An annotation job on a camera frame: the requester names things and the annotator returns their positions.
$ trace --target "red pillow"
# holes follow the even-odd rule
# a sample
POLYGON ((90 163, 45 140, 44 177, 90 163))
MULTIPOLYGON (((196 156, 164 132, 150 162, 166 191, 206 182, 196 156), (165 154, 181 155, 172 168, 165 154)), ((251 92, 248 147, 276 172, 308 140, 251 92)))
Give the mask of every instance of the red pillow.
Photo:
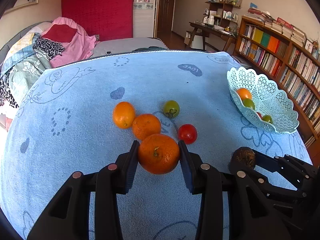
POLYGON ((71 42, 77 31, 66 24, 54 24, 42 37, 57 42, 71 42))

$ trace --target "doorway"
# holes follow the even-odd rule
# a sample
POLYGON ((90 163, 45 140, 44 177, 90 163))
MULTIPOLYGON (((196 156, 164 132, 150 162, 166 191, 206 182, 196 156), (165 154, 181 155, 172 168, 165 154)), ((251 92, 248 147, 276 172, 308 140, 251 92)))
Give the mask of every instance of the doorway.
POLYGON ((159 14, 157 37, 160 34, 169 34, 172 30, 174 0, 159 0, 159 14))

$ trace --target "orange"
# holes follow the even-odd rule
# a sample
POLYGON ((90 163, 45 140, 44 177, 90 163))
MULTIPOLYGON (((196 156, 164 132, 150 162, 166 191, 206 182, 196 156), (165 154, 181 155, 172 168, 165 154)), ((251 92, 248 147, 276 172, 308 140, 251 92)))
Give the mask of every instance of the orange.
POLYGON ((152 174, 166 174, 173 171, 179 157, 179 146, 175 140, 159 133, 145 138, 138 149, 140 165, 152 174))
POLYGON ((250 91, 247 90, 246 88, 239 88, 236 92, 240 96, 241 101, 246 98, 249 98, 250 100, 252 100, 252 95, 251 95, 250 91))
POLYGON ((160 133, 161 123, 153 114, 141 114, 134 119, 132 132, 139 140, 144 140, 151 134, 160 133))
POLYGON ((112 120, 120 129, 128 129, 132 126, 135 116, 133 105, 129 102, 120 102, 113 109, 112 120))

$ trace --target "metal rivet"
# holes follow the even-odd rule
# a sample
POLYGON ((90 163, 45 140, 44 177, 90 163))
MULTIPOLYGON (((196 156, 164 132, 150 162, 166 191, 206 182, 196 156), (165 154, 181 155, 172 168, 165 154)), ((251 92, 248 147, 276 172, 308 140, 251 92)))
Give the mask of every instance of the metal rivet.
POLYGON ((203 169, 203 170, 208 170, 208 169, 210 169, 210 165, 209 165, 208 163, 202 163, 202 164, 200 165, 200 167, 201 167, 201 169, 203 169))
POLYGON ((75 172, 72 174, 72 177, 73 177, 74 179, 79 179, 81 176, 82 176, 82 174, 81 174, 80 171, 75 171, 75 172))
POLYGON ((238 177, 244 178, 245 177, 245 172, 244 171, 238 171, 237 172, 238 177))
POLYGON ((118 168, 118 166, 117 166, 117 164, 115 164, 115 163, 111 163, 111 164, 108 165, 108 170, 109 170, 109 171, 114 171, 114 170, 116 170, 117 168, 118 168))

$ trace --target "fruit basket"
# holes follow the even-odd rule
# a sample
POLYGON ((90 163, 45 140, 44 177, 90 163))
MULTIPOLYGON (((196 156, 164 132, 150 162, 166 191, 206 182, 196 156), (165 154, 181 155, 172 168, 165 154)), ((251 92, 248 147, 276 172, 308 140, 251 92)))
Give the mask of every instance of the fruit basket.
POLYGON ((227 80, 234 103, 253 125, 271 133, 291 134, 296 131, 299 126, 298 113, 293 111, 293 102, 288 99, 285 91, 278 89, 276 82, 244 67, 238 70, 231 68, 227 72, 227 80), (236 92, 239 88, 246 88, 251 92, 255 110, 243 105, 236 92), (270 115, 273 123, 263 121, 257 112, 270 115))

